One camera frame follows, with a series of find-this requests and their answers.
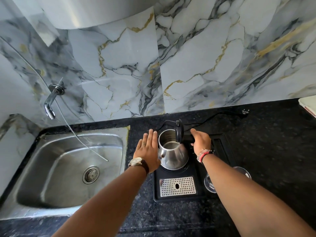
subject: black granite countertop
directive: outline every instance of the black granite countertop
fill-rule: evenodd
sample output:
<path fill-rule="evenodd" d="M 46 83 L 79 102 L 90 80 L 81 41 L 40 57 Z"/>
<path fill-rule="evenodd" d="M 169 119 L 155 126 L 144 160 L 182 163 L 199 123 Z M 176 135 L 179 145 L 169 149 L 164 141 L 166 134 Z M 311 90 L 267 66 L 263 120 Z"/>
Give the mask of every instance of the black granite countertop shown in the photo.
<path fill-rule="evenodd" d="M 130 125 L 128 162 L 143 133 L 159 128 L 165 120 L 181 118 L 184 123 L 202 122 L 219 111 L 243 109 L 250 110 L 246 118 L 220 114 L 196 129 L 209 134 L 223 133 L 237 164 L 316 229 L 316 119 L 298 105 L 297 99 L 78 124 L 73 128 L 84 131 Z M 40 134 L 44 132 L 69 130 L 54 127 Z M 119 236 L 239 236 L 216 194 L 199 201 L 155 203 L 152 185 L 152 176 L 148 175 Z M 66 219 L 0 221 L 0 236 L 51 236 Z"/>

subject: sink drain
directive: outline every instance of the sink drain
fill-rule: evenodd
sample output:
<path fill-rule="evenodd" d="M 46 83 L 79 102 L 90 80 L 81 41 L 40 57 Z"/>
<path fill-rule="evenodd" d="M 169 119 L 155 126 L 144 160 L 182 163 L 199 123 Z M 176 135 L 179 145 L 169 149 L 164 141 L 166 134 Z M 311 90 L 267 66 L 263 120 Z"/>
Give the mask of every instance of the sink drain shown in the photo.
<path fill-rule="evenodd" d="M 92 184 L 99 177 L 100 170 L 96 166 L 89 167 L 85 170 L 82 176 L 82 180 L 85 184 Z"/>

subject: white cylinder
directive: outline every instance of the white cylinder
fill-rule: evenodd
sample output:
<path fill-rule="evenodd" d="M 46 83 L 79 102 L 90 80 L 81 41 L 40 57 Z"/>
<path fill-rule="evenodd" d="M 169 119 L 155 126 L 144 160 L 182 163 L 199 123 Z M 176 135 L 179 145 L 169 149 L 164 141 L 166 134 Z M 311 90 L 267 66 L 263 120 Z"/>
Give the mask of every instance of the white cylinder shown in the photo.
<path fill-rule="evenodd" d="M 54 27 L 77 29 L 123 19 L 158 0 L 37 0 Z"/>

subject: stainless steel sink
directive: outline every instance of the stainless steel sink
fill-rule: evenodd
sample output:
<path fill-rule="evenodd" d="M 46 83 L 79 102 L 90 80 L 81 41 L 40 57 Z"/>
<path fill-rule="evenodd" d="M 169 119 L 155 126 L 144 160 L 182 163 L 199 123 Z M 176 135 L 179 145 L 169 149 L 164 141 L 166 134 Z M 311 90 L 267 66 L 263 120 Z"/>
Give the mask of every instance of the stainless steel sink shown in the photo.
<path fill-rule="evenodd" d="M 0 219 L 71 215 L 125 168 L 129 127 L 41 138 Z"/>

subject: faucet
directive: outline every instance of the faucet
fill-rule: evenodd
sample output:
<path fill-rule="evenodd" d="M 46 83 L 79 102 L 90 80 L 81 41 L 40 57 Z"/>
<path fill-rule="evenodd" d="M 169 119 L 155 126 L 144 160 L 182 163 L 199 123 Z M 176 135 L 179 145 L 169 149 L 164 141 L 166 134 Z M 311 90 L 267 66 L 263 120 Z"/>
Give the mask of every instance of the faucet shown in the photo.
<path fill-rule="evenodd" d="M 46 101 L 44 102 L 44 109 L 46 112 L 46 115 L 51 119 L 55 119 L 56 115 L 51 107 L 53 101 L 55 100 L 56 96 L 61 96 L 63 94 L 65 94 L 65 90 L 58 85 L 54 85 L 51 84 L 48 86 L 49 90 L 51 91 L 51 93 L 49 94 L 49 96 L 47 97 Z"/>

